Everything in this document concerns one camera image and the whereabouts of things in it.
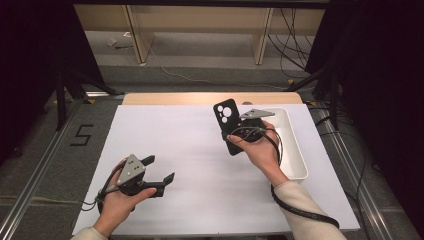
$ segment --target sleeve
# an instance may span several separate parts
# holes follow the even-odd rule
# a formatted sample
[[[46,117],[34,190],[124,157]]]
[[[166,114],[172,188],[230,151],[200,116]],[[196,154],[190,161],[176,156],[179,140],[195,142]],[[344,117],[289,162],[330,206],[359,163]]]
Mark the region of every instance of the sleeve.
[[[304,211],[327,215],[312,200],[306,189],[297,182],[287,181],[278,185],[274,191],[281,201],[289,204],[290,206],[302,209]],[[332,224],[304,218],[290,213],[284,209],[281,209],[281,211],[284,213],[296,240],[346,239],[340,230]]]
[[[108,240],[105,236],[99,233],[95,228],[88,227],[79,231],[71,240]]]

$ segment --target person's right hand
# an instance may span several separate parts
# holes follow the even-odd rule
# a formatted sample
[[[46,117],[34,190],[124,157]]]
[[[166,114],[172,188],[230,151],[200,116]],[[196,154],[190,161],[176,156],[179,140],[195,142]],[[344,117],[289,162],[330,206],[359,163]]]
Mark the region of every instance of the person's right hand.
[[[266,129],[265,134],[278,146],[279,141],[275,133],[274,125],[266,121],[263,121],[263,123]],[[246,142],[235,135],[228,135],[227,139],[246,152],[250,161],[265,174],[274,187],[288,181],[287,176],[281,171],[278,164],[277,151],[268,139],[262,137],[258,141],[252,143]]]

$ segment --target hand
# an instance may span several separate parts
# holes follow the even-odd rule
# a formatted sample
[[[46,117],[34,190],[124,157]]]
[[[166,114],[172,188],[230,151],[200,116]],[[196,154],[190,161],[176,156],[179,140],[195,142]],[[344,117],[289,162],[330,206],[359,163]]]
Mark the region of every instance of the hand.
[[[266,129],[265,134],[278,146],[279,141],[275,133],[274,125],[267,121],[263,121],[263,123]],[[258,141],[252,143],[246,142],[235,135],[228,135],[227,139],[246,152],[253,165],[265,174],[274,187],[288,181],[287,176],[281,171],[278,165],[277,151],[268,139],[262,137]]]
[[[116,185],[120,174],[121,170],[117,171],[109,185]],[[128,218],[138,203],[149,198],[155,192],[156,188],[148,188],[134,196],[127,196],[120,191],[106,194],[102,213],[93,227],[103,236],[109,237]]]

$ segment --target person's left hand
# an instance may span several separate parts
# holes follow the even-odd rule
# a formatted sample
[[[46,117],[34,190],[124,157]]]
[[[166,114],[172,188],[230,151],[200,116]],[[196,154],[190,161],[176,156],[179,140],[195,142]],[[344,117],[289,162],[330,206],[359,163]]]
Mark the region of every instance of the person's left hand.
[[[121,170],[113,175],[109,186],[116,185],[120,174]],[[102,212],[93,227],[103,236],[109,237],[112,232],[128,218],[131,211],[138,203],[149,198],[155,192],[156,188],[148,188],[134,196],[127,196],[120,191],[106,194]]]

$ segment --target white table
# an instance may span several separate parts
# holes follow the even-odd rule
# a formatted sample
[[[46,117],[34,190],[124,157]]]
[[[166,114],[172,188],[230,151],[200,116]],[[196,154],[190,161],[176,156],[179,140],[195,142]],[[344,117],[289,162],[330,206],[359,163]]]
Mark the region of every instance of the white table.
[[[175,179],[164,197],[139,204],[114,235],[196,237],[290,231],[272,200],[267,179],[244,153],[228,154],[212,105],[118,107],[85,201],[93,201],[112,168],[131,153],[140,159],[156,156],[144,180],[162,181],[172,172]],[[287,111],[309,172],[301,184],[342,230],[359,229],[306,106],[243,105],[239,111],[252,107]],[[81,212],[74,234],[97,217],[97,209]]]

